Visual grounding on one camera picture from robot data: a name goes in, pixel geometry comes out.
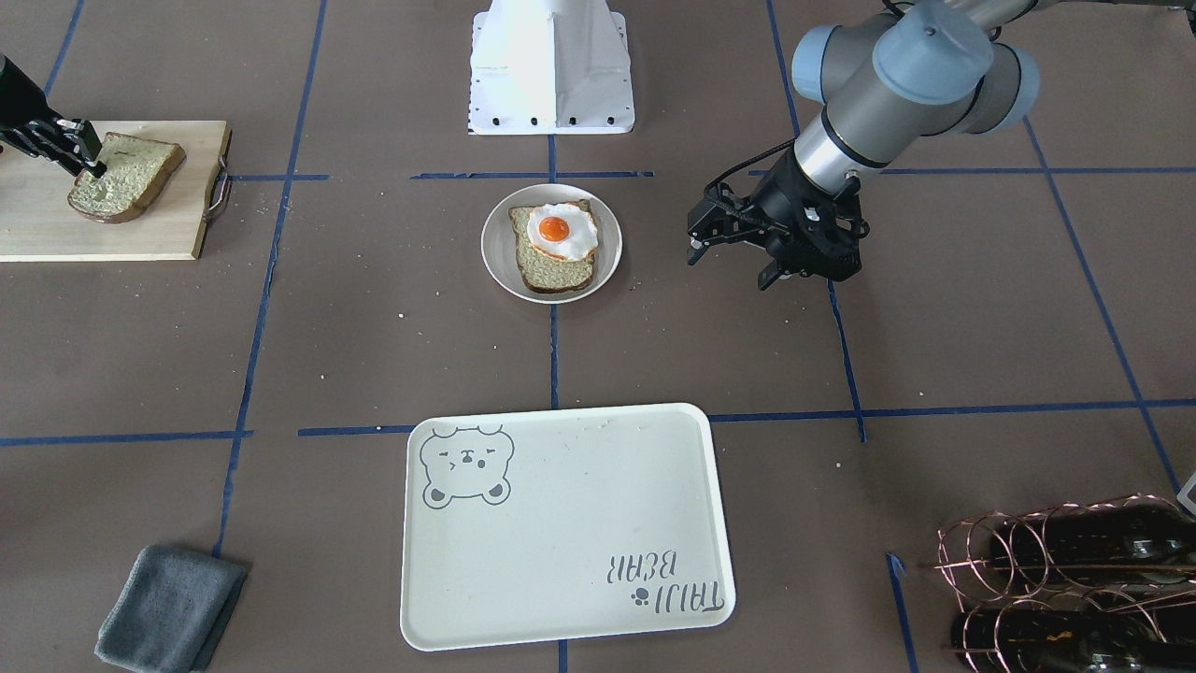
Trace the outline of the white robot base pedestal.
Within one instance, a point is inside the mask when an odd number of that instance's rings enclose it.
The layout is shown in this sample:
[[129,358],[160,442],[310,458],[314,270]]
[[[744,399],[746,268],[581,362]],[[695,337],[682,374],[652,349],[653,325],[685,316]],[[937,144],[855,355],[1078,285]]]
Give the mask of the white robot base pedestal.
[[471,38],[466,131],[634,129],[627,22],[605,1],[492,1],[474,16]]

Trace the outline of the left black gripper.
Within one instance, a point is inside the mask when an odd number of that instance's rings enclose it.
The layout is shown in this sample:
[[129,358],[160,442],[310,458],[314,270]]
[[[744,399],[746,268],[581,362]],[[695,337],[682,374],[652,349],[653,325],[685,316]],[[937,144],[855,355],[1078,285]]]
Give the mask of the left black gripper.
[[777,161],[748,196],[736,195],[730,184],[704,188],[687,216],[687,265],[696,265],[709,247],[746,239],[771,257],[757,276],[759,290],[795,274],[836,282],[853,277],[862,268],[860,239],[869,233],[859,181],[850,178],[844,191],[826,194],[804,175],[793,149],[774,153]]

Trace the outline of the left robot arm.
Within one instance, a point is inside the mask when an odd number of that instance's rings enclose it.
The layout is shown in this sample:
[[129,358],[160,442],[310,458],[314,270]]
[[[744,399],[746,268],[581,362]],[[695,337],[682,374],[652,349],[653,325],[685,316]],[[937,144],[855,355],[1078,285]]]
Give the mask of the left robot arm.
[[770,256],[759,289],[791,276],[850,279],[869,234],[861,189],[919,139],[991,134],[1029,115],[1041,72],[996,39],[1046,1],[901,1],[846,26],[803,35],[791,60],[798,94],[820,111],[794,139],[765,149],[773,165],[748,195],[726,175],[706,184],[687,219],[688,263],[748,243]]

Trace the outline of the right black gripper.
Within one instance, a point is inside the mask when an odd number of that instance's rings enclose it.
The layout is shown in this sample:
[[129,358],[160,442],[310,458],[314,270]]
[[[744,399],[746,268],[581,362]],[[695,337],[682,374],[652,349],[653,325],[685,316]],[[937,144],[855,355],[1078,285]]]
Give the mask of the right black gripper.
[[100,179],[106,165],[94,127],[87,120],[65,120],[49,108],[45,93],[8,56],[1,72],[1,131],[4,141],[30,157],[51,159],[69,175]]

